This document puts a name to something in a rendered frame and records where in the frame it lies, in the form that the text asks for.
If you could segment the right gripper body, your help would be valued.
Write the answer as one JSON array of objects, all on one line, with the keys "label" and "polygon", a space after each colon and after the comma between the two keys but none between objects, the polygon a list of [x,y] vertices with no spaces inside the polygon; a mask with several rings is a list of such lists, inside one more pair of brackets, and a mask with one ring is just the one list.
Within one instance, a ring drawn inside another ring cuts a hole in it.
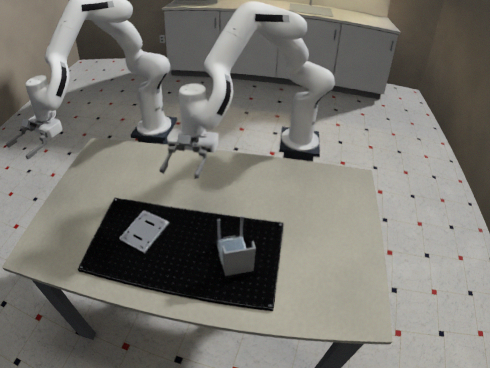
[{"label": "right gripper body", "polygon": [[[40,131],[47,133],[47,138],[52,138],[62,131],[62,126],[60,120],[55,119],[56,114],[49,120],[45,121],[41,125],[37,124],[36,129],[33,130],[40,134]],[[29,120],[36,121],[35,115]]]}]

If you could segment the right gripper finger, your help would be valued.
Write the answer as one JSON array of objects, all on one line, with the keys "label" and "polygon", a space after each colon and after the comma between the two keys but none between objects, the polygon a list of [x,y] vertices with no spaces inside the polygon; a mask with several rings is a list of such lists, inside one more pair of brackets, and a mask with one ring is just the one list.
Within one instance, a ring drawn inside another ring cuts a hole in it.
[{"label": "right gripper finger", "polygon": [[27,159],[30,159],[31,157],[33,157],[35,154],[37,154],[37,151],[39,151],[41,148],[43,148],[46,144],[47,144],[47,133],[43,132],[43,131],[40,131],[40,134],[41,136],[39,137],[40,141],[42,141],[42,144],[40,146],[38,146],[37,148],[33,149],[31,152],[29,152],[27,155],[26,155],[26,158]]},{"label": "right gripper finger", "polygon": [[33,131],[33,129],[30,129],[30,128],[27,128],[27,127],[24,127],[24,126],[20,127],[20,129],[21,129],[21,133],[18,134],[17,136],[15,136],[14,138],[12,138],[10,141],[8,141],[6,143],[6,145],[8,146],[8,148],[11,147],[12,145],[14,145],[17,142],[16,139],[18,139],[19,137],[21,137],[22,135],[24,135],[27,130],[29,130],[31,132]]}]

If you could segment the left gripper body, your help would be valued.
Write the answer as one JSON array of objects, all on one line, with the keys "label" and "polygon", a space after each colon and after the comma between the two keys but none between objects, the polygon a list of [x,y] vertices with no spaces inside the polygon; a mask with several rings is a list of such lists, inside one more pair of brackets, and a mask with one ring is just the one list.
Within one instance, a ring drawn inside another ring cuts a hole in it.
[{"label": "left gripper body", "polygon": [[[175,146],[175,144],[177,143],[178,134],[183,134],[181,129],[174,128],[171,130],[171,132],[167,136],[168,147]],[[198,137],[197,139],[199,139],[198,143],[194,143],[194,146],[202,146],[203,150],[208,151],[207,153],[214,153],[216,151],[216,148],[218,146],[217,133],[204,131],[203,134],[198,136],[192,136],[192,137]],[[210,152],[210,148],[211,148],[211,152]],[[185,146],[185,150],[193,151],[193,147]]]}]

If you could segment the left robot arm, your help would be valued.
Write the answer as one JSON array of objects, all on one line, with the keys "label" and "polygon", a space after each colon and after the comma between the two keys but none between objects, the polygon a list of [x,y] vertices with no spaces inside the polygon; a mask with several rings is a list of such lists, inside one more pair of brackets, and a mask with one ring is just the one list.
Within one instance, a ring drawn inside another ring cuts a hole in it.
[{"label": "left robot arm", "polygon": [[205,71],[213,79],[209,101],[201,84],[187,84],[179,89],[181,129],[185,135],[178,134],[178,144],[193,146],[199,139],[192,136],[201,135],[205,129],[213,129],[220,123],[233,96],[230,70],[255,30],[283,53],[288,78],[309,89],[309,94],[299,92],[294,96],[290,129],[283,132],[283,143],[298,151],[310,151],[318,146],[319,139],[313,134],[318,103],[333,89],[334,76],[307,61],[309,54],[302,40],[307,23],[303,17],[257,1],[237,8],[204,62]]}]

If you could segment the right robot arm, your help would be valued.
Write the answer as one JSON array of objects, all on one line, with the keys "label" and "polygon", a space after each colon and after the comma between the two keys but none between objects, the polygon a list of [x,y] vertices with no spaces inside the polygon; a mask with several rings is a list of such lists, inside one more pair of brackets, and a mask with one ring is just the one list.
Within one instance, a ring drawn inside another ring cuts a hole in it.
[{"label": "right robot arm", "polygon": [[161,90],[163,78],[170,71],[170,63],[163,55],[140,50],[141,36],[127,21],[132,13],[133,7],[127,0],[68,2],[45,53],[45,61],[51,67],[50,83],[44,75],[35,76],[25,83],[37,123],[23,118],[22,126],[35,130],[37,124],[41,125],[56,114],[69,84],[68,55],[84,20],[92,20],[121,46],[128,70],[148,78],[138,89],[142,120],[137,124],[137,131],[153,136],[170,128],[171,120],[164,116]]}]

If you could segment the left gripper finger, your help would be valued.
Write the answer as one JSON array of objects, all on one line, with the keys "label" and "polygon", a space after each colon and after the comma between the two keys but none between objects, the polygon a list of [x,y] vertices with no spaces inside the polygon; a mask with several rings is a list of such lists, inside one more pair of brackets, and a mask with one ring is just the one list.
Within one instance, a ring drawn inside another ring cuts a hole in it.
[{"label": "left gripper finger", "polygon": [[176,150],[185,151],[185,146],[176,143],[175,146],[169,146],[168,147],[168,155],[167,155],[166,159],[164,160],[163,164],[161,165],[161,167],[159,169],[160,173],[162,173],[162,174],[165,173],[166,169],[168,168],[168,161],[169,161],[170,157],[172,156],[172,153],[175,153]]},{"label": "left gripper finger", "polygon": [[194,173],[194,178],[199,178],[201,172],[202,172],[202,168],[206,162],[206,159],[207,159],[207,151],[206,150],[202,150],[202,146],[193,146],[193,152],[195,153],[198,153],[198,156],[203,156],[203,159],[201,161],[201,164],[200,166],[197,167],[195,173]]}]

